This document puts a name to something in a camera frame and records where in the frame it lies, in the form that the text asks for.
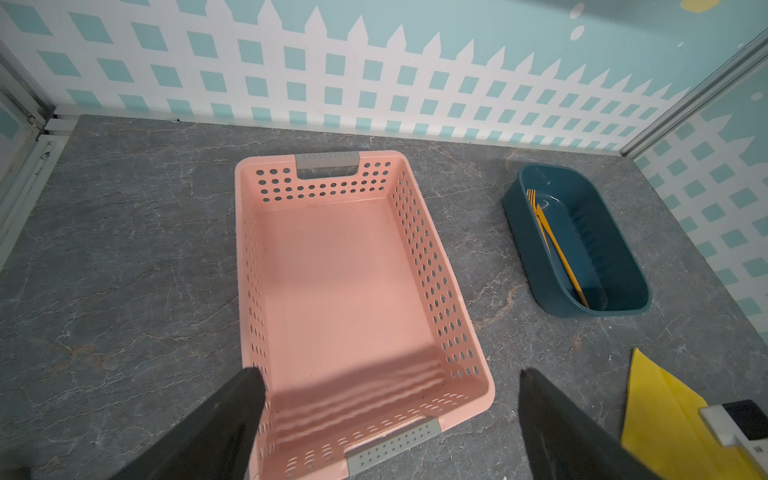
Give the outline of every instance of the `basket handle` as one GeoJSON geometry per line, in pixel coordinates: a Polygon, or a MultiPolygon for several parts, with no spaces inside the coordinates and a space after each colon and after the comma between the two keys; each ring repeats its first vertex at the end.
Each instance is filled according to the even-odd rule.
{"type": "Polygon", "coordinates": [[[343,151],[324,154],[296,154],[296,169],[355,167],[360,163],[360,152],[343,151]]]}
{"type": "Polygon", "coordinates": [[[406,425],[389,435],[352,449],[345,454],[349,476],[357,475],[441,433],[440,421],[434,417],[427,417],[421,422],[406,425]]]}

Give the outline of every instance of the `wallpaper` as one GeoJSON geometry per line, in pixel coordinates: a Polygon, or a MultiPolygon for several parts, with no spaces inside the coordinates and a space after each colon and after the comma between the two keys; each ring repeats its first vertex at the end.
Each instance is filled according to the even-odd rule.
{"type": "Polygon", "coordinates": [[[617,151],[768,18],[615,3],[17,0],[0,41],[57,104],[617,151]]]}
{"type": "Polygon", "coordinates": [[[768,67],[635,163],[768,343],[768,67]]]}

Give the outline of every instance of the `marble surface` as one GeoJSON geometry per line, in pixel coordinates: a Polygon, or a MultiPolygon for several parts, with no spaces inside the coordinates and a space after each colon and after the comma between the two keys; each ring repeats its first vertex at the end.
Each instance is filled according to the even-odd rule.
{"type": "Polygon", "coordinates": [[[233,169],[252,155],[404,153],[488,358],[485,413],[359,478],[530,478],[520,369],[610,434],[633,347],[708,402],[768,409],[768,347],[622,157],[82,117],[0,272],[0,439],[33,478],[107,478],[240,368],[233,169]],[[556,319],[533,300],[501,206],[521,165],[603,194],[648,278],[642,316],[556,319]]]}

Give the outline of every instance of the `yellow plastic fork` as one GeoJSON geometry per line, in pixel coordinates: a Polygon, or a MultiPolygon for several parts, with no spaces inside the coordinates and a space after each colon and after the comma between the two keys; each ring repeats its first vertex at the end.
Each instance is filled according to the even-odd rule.
{"type": "Polygon", "coordinates": [[[538,222],[538,227],[541,230],[541,236],[544,237],[544,245],[547,246],[547,252],[552,254],[552,251],[549,250],[549,242],[547,241],[547,234],[544,233],[544,226],[541,225],[541,220],[539,220],[538,215],[536,215],[536,190],[528,189],[526,191],[528,194],[528,202],[531,204],[531,208],[533,208],[534,215],[536,216],[536,222],[538,222]]]}
{"type": "Polygon", "coordinates": [[[547,231],[549,238],[552,240],[554,249],[557,250],[558,256],[560,257],[560,261],[563,263],[563,267],[565,267],[565,272],[568,274],[568,279],[571,280],[571,284],[573,284],[574,288],[576,289],[576,294],[578,295],[579,301],[581,302],[582,305],[589,308],[589,303],[587,303],[587,297],[585,297],[584,292],[581,291],[581,285],[579,285],[578,280],[576,280],[574,271],[571,270],[571,265],[565,259],[565,254],[563,253],[563,250],[561,250],[560,244],[554,238],[554,233],[552,233],[552,229],[549,227],[549,222],[547,222],[547,217],[544,216],[544,211],[536,203],[536,190],[528,189],[526,193],[528,194],[528,199],[531,201],[531,208],[533,208],[533,211],[536,214],[538,225],[539,227],[543,227],[544,230],[547,231]]]}

